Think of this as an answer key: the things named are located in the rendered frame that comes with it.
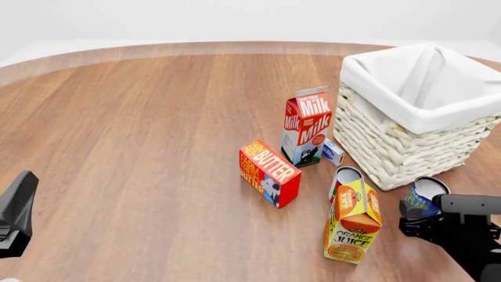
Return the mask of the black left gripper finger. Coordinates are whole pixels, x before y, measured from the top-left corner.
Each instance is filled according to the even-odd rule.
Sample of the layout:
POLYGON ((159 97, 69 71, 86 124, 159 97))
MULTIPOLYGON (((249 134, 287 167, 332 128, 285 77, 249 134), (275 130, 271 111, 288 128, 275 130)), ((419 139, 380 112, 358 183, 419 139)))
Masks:
POLYGON ((31 215, 38 181, 32 171, 22 171, 0 195, 0 226, 32 237, 31 215))

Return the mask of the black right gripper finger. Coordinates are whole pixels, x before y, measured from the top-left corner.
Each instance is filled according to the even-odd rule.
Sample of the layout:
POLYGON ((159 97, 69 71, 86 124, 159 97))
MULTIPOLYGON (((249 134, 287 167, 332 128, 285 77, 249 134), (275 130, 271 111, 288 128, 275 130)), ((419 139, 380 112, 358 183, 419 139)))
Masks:
POLYGON ((404 219, 417 220, 421 218, 421 208, 409 204, 404 200, 399 201, 399 211, 401 213, 401 217, 404 219))

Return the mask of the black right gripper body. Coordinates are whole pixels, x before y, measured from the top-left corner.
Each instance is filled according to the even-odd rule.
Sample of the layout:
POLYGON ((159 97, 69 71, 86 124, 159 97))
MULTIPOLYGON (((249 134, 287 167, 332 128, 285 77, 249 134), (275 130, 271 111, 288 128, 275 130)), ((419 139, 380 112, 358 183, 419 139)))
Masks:
POLYGON ((433 215, 422 219, 399 220, 398 228, 407 237, 417 237, 442 248, 469 247, 501 250, 501 227, 487 215, 433 215))

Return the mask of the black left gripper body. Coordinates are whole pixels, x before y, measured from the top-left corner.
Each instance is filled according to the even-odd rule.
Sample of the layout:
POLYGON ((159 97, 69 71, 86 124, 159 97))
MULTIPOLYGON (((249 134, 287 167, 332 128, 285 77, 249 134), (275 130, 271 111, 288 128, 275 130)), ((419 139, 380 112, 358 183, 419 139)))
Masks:
POLYGON ((0 220, 0 259, 19 258, 27 248, 31 236, 0 220))

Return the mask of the blue labelled soup tin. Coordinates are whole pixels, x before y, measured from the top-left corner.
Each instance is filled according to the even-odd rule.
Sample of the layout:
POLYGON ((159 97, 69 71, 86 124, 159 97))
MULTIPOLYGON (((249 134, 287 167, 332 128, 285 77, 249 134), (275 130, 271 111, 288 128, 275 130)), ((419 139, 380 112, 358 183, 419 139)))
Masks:
POLYGON ((450 194, 450 189, 441 181, 430 176, 420 176, 411 183, 404 201, 421 208, 421 219, 441 213, 433 204, 433 197, 439 194, 450 194))

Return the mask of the white woven basket, cloth liner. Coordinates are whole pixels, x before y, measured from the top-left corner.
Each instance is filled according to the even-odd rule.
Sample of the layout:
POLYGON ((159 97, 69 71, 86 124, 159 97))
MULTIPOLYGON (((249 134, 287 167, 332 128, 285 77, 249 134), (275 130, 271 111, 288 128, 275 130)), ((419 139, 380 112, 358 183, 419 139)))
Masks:
POLYGON ((346 56, 333 137, 381 190, 461 166, 501 124, 501 68, 428 43, 346 56))

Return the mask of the flat plate on black stalk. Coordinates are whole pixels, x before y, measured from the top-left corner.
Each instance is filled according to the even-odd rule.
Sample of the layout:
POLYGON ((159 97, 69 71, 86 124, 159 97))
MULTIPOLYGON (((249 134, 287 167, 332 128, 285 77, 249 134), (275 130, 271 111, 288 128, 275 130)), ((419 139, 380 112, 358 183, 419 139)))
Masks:
POLYGON ((501 215, 501 197, 439 194, 432 201, 442 213, 457 214, 461 225, 465 224, 467 215, 481 216, 487 225, 490 224, 490 215, 501 215))

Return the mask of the orange juice carton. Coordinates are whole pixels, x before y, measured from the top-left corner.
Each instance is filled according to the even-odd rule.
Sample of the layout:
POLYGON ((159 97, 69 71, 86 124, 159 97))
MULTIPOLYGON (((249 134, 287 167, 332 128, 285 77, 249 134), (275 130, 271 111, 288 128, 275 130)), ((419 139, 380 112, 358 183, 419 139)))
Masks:
POLYGON ((358 264, 381 228, 377 192, 361 179, 339 186, 324 226, 324 257, 358 264))

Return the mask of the red and white tin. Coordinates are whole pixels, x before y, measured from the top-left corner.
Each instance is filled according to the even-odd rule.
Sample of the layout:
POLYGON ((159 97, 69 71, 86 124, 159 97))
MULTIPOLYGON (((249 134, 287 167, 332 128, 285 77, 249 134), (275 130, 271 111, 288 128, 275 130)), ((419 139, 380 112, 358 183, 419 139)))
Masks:
POLYGON ((333 182, 330 187, 329 200, 333 202, 338 187, 353 183, 355 180, 363 180, 362 173, 352 166, 342 166, 334 174, 333 182))

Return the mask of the small blue and white box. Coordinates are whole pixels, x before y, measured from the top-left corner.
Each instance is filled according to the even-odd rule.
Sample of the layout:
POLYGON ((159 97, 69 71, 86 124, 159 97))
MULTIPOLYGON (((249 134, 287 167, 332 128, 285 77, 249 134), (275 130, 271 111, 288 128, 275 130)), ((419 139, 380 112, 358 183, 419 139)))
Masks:
POLYGON ((335 166, 340 166, 344 160, 345 152, 331 140, 326 139, 324 141, 322 155, 335 166))

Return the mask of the red and white milk carton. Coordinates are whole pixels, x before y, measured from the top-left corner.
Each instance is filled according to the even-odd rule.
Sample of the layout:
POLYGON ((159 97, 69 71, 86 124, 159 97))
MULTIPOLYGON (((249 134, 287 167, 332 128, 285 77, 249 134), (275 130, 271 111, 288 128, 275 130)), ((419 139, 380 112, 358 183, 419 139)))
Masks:
POLYGON ((327 89, 304 89, 287 100, 281 150, 298 168, 320 161, 332 119, 327 89))

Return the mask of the red and orange butter box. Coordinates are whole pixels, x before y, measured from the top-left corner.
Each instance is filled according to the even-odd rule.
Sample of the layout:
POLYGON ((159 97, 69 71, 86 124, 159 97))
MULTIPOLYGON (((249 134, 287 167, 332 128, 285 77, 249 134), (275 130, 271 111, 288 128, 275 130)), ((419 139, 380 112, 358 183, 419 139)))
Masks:
POLYGON ((276 208, 296 198, 301 171, 269 145, 257 139, 239 152, 240 175, 276 208))

